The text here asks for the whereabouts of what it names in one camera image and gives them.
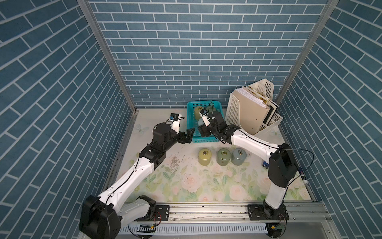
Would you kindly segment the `yellow-green canister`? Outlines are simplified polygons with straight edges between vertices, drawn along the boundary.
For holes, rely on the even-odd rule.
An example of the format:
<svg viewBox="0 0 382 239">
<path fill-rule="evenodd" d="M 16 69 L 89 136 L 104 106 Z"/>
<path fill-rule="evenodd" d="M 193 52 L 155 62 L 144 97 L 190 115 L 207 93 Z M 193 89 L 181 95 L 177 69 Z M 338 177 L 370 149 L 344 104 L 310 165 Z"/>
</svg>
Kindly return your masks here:
<svg viewBox="0 0 382 239">
<path fill-rule="evenodd" d="M 202 166 L 208 166 L 210 164 L 211 157 L 212 152 L 207 148 L 203 148 L 198 153 L 198 162 Z"/>
<path fill-rule="evenodd" d="M 196 120 L 200 120 L 202 118 L 202 111 L 204 110 L 205 108 L 202 107 L 202 106 L 197 106 L 194 108 L 194 116 L 195 116 L 195 119 Z"/>
</svg>

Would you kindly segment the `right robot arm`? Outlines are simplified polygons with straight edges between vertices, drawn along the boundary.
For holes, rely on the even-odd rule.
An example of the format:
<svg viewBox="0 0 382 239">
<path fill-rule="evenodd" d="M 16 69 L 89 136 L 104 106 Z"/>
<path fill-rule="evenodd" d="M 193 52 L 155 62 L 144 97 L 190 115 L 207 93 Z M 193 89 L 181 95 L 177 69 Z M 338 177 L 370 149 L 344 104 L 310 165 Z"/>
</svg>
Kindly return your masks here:
<svg viewBox="0 0 382 239">
<path fill-rule="evenodd" d="M 236 125 L 228 125 L 218 111 L 208 112 L 203 108 L 199 115 L 204 122 L 198 127 L 202 137 L 213 135 L 222 143 L 235 145 L 263 159 L 271 182 L 262 205 L 263 215 L 267 219 L 275 217 L 284 205 L 287 188 L 298 170 L 293 149 L 286 143 L 269 143 L 250 135 Z"/>
</svg>

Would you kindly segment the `blue-grey canister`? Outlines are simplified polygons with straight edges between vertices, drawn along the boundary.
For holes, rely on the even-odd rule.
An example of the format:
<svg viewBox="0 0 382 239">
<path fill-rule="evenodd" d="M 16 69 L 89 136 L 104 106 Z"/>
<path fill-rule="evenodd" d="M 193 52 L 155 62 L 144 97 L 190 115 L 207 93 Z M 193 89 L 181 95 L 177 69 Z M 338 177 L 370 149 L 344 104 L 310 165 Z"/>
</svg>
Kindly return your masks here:
<svg viewBox="0 0 382 239">
<path fill-rule="evenodd" d="M 200 119 L 198 120 L 198 126 L 201 126 L 201 125 L 204 125 L 204 124 L 205 124 L 205 123 L 204 123 L 203 119 L 200 118 Z"/>
<path fill-rule="evenodd" d="M 244 149 L 242 148 L 236 148 L 231 155 L 231 162 L 234 165 L 240 166 L 243 164 L 247 157 L 247 153 Z"/>
</svg>

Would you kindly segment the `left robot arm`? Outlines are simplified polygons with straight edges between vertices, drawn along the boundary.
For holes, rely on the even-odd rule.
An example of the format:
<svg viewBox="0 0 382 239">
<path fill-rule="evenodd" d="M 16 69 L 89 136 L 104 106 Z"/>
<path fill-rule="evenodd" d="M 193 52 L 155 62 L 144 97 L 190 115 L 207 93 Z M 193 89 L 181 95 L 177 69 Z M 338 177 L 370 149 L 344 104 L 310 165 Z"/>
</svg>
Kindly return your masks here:
<svg viewBox="0 0 382 239">
<path fill-rule="evenodd" d="M 135 202 L 124 206 L 136 187 L 166 158 L 166 152 L 176 143 L 191 143 L 195 129 L 179 131 L 172 124 L 157 124 L 153 139 L 139 153 L 138 159 L 124 175 L 98 196 L 88 196 L 82 205 L 79 230 L 91 239 L 114 239 L 122 222 L 153 216 L 156 202 L 143 195 Z"/>
</svg>

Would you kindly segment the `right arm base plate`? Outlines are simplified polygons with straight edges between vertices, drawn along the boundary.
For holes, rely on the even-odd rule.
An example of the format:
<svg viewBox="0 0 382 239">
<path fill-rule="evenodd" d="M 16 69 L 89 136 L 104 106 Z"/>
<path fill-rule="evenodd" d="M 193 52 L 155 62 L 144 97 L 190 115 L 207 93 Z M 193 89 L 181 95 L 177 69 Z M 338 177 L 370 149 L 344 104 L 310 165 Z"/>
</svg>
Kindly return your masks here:
<svg viewBox="0 0 382 239">
<path fill-rule="evenodd" d="M 249 204 L 247 206 L 250 221 L 288 221 L 289 215 L 284 203 L 274 209 L 263 201 L 262 204 Z"/>
</svg>

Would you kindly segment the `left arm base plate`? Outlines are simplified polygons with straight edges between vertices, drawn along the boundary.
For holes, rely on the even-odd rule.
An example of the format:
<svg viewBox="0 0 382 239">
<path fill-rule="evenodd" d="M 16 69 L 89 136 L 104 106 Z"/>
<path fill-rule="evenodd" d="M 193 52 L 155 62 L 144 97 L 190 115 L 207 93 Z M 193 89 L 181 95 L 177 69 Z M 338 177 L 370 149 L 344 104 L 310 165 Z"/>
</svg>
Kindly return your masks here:
<svg viewBox="0 0 382 239">
<path fill-rule="evenodd" d="M 137 198 L 137 200 L 141 200 L 144 203 L 149 205 L 146 214 L 142 217 L 134 220 L 135 222 L 156 222 L 159 221 L 167 222 L 169 220 L 170 206 L 169 205 L 161 205 L 158 204 L 154 199 L 142 195 Z"/>
</svg>

